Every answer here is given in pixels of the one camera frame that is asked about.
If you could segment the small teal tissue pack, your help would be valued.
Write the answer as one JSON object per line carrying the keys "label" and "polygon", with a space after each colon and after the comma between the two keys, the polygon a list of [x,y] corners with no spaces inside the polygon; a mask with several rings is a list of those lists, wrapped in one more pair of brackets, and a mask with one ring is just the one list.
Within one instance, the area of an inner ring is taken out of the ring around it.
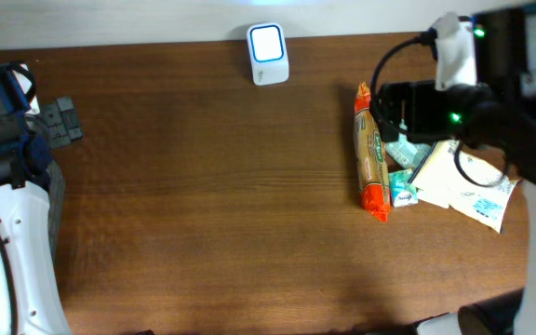
{"label": "small teal tissue pack", "polygon": [[412,206],[418,203],[417,189],[409,182],[412,175],[413,170],[410,168],[388,174],[394,208]]}

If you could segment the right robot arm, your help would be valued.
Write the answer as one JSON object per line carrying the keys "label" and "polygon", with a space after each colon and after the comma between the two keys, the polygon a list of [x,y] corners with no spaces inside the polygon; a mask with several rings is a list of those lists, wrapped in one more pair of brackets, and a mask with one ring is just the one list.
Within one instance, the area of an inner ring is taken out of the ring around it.
{"label": "right robot arm", "polygon": [[404,326],[405,334],[536,334],[536,2],[449,13],[413,38],[436,61],[431,82],[371,82],[384,136],[495,147],[525,181],[527,282],[520,290]]}

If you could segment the white cream tube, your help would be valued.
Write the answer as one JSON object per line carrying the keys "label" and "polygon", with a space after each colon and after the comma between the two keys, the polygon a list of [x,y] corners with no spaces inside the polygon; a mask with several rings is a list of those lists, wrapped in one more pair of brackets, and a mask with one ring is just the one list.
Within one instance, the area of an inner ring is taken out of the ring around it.
{"label": "white cream tube", "polygon": [[449,208],[449,195],[445,192],[417,190],[417,197],[420,201],[430,203],[440,208]]}

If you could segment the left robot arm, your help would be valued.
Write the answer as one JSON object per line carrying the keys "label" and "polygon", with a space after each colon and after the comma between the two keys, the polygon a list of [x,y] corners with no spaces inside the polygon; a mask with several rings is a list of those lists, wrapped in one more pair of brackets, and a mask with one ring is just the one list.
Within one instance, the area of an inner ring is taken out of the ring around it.
{"label": "left robot arm", "polygon": [[83,138],[69,97],[41,107],[22,60],[0,64],[0,334],[68,334],[54,271],[65,180],[55,149]]}

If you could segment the orange spaghetti package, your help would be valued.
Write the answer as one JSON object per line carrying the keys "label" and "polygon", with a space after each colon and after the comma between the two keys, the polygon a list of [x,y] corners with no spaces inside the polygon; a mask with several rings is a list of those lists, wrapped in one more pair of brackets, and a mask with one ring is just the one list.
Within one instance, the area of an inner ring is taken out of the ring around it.
{"label": "orange spaghetti package", "polygon": [[371,92],[363,82],[354,104],[354,147],[361,205],[382,222],[392,209],[386,152],[381,133],[370,112]]}

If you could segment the teal wet wipes pack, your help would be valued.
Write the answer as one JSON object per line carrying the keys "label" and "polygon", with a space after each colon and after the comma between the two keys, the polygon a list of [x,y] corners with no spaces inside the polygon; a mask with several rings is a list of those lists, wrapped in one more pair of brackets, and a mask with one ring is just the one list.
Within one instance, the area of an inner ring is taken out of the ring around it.
{"label": "teal wet wipes pack", "polygon": [[403,169],[416,169],[431,152],[426,143],[413,143],[405,134],[398,134],[396,141],[385,144],[386,153]]}

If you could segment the pale yellow snack package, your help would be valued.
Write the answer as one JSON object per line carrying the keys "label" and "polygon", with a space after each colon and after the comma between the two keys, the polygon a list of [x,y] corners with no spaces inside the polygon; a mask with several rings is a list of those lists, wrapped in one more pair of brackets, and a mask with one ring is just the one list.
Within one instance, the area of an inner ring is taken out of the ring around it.
{"label": "pale yellow snack package", "polygon": [[417,189],[445,192],[451,208],[496,232],[518,181],[490,163],[463,151],[457,141],[439,141],[411,177]]}

